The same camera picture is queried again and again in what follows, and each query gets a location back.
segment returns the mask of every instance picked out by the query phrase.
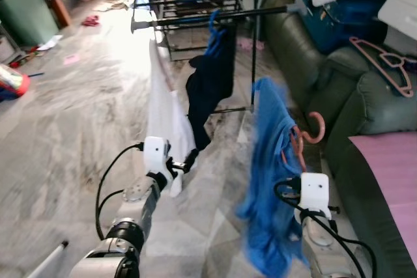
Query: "clothes hanger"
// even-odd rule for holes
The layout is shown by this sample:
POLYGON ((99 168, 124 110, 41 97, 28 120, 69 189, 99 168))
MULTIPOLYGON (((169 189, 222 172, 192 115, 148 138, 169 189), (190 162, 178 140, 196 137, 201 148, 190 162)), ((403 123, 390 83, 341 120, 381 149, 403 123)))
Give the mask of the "clothes hanger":
MULTIPOLYGON (((317 123, 319 124, 319 134, 316 138, 313 138, 306 131, 301 132, 300 128, 297 125, 293 127, 292 132, 290 133, 291 144, 293 145, 295 156, 298 158, 303 172, 307 171, 306 162, 304 161, 304 156, 302 155, 304 150, 304 139, 311 144, 316 144, 323 139, 324 133, 326 131, 326 124, 324 122, 324 118, 321 116, 320 113, 310 112, 308 116, 311 118, 315 118, 317 120, 317 123)), ((287 158, 285 157, 284 151, 281 151, 281 157, 283 162, 287 163, 287 158)))
POLYGON ((403 57, 395 53, 387 52, 383 50, 381 47, 378 47, 370 42, 367 42, 366 40, 359 39, 357 37, 350 37, 349 41, 355 46, 357 50, 359 50, 362 53, 362 55, 364 55, 369 60, 369 62, 371 62, 377 68, 377 70, 385 77, 389 84, 391 84, 402 96, 406 98, 411 98, 414 95, 414 92, 412 91, 410 77, 408 73, 405 71, 404 65, 405 61, 409 63, 417 63, 417 60, 403 57), (390 68, 392 68, 393 70, 398 69, 402 80, 405 82, 405 86, 399 86, 397 82, 394 81, 392 77, 379 65, 379 63, 372 56, 370 56, 363 47, 361 47, 360 44, 377 50, 379 52, 379 57, 390 68))

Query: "leather sofa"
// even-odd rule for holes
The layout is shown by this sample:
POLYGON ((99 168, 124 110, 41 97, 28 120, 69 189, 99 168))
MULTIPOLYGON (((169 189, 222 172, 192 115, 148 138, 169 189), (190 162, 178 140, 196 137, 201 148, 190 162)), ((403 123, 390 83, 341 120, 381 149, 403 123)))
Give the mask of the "leather sofa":
MULTIPOLYGON (((264 7, 292 1, 266 0, 264 7)), ((378 183, 349 140, 355 135, 416 131, 417 89, 412 98, 396 95, 349 46, 329 55, 319 53, 298 14, 265 16, 263 29, 294 101, 305 116, 317 111, 324 117, 324 156, 356 234, 377 254, 377 277, 417 277, 378 183)), ((417 75, 409 75, 417 86, 417 75)), ((399 75, 393 77, 402 84, 399 75)), ((308 122, 316 132, 314 121, 308 122)))

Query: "clothes drying rack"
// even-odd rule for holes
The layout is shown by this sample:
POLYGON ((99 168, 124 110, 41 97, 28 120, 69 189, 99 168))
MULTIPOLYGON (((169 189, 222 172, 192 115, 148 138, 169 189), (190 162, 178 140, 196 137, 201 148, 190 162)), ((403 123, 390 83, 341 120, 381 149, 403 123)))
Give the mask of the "clothes drying rack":
POLYGON ((230 24, 244 19, 252 20, 252 93, 250 107, 238 107, 233 109, 217 110, 214 113, 232 111, 253 110, 255 91, 253 84, 256 77, 256 41, 258 38, 259 18, 267 14, 279 14, 284 12, 300 12, 306 14, 307 8, 302 0, 295 0, 294 3, 274 8, 261 8, 262 0, 253 0, 253 8, 244 8, 244 0, 148 0, 147 2, 134 2, 134 9, 149 8, 153 11, 152 21, 136 21, 133 10, 131 30, 154 27, 162 31, 164 40, 169 50, 170 59, 173 60, 173 53, 202 50, 206 47, 176 48, 169 43, 169 32, 178 29, 193 29, 207 27, 210 15, 214 10, 220 9, 215 21, 220 24, 230 24))

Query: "blue towel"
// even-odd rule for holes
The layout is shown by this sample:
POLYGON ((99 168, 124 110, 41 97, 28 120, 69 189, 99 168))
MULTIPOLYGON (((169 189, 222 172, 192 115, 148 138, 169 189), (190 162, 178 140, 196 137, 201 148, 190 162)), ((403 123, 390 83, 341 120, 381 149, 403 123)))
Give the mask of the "blue towel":
POLYGON ((258 80, 259 93, 256 130, 252 156, 251 179, 244 202, 237 215, 248 220, 246 252, 253 265, 267 277, 286 277, 293 257, 303 259, 301 226, 294 219, 294 209, 274 194, 276 182, 300 176, 301 167, 295 157, 290 132, 295 126, 285 107, 285 91, 270 78, 258 80), (288 164, 283 164, 284 150, 288 164))

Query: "marble floor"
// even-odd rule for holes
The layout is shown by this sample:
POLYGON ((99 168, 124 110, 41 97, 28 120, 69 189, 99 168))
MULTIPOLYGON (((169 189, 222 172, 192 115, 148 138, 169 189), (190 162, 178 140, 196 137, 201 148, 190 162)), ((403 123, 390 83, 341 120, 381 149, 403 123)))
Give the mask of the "marble floor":
MULTIPOLYGON (((76 9, 58 45, 22 68, 44 73, 32 79, 29 91, 0 103, 0 277, 25 277, 63 240, 70 245, 43 277, 68 277, 98 243, 94 198, 100 177, 120 150, 145 137, 152 31, 131 35, 125 10, 100 13, 99 27, 79 26, 90 8, 76 9), (64 65, 73 54, 79 61, 64 65)), ((249 64, 249 53, 238 49, 237 87, 222 107, 250 101, 249 64)), ((259 77, 285 83, 267 49, 259 53, 257 69, 259 77)), ((189 66, 179 61, 172 71, 184 93, 189 66)), ((212 143, 185 178, 184 191, 158 203, 141 277, 262 277, 243 255, 244 224, 234 214, 248 184, 253 115, 214 115, 208 126, 212 143)), ((139 152, 124 156, 104 193, 143 174, 140 159, 139 152)), ((116 197, 104 208, 105 227, 119 203, 116 197)), ((309 277, 309 271, 296 262, 290 277, 309 277)))

